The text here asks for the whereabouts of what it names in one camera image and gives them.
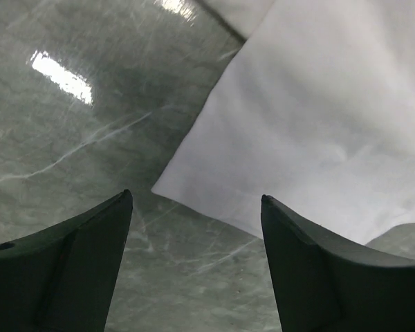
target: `towel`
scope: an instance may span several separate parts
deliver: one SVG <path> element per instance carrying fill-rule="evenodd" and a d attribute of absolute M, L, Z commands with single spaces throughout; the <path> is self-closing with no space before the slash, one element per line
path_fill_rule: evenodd
<path fill-rule="evenodd" d="M 262 194 L 361 244 L 415 223 L 415 0 L 275 0 L 247 28 L 235 1 L 250 37 L 153 192 L 258 237 Z"/>

